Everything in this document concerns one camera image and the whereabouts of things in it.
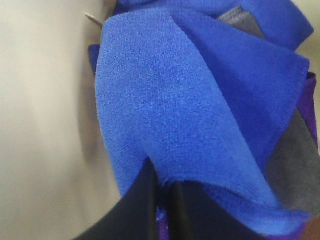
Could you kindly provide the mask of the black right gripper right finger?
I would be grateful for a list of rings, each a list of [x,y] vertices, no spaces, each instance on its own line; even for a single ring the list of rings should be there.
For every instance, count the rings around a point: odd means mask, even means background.
[[[172,240],[244,240],[244,227],[195,183],[175,182],[169,192]]]

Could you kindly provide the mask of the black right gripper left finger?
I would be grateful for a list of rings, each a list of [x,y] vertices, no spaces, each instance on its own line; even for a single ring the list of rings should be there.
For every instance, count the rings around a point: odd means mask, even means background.
[[[77,240],[156,240],[157,174],[146,159],[134,183],[107,215]]]

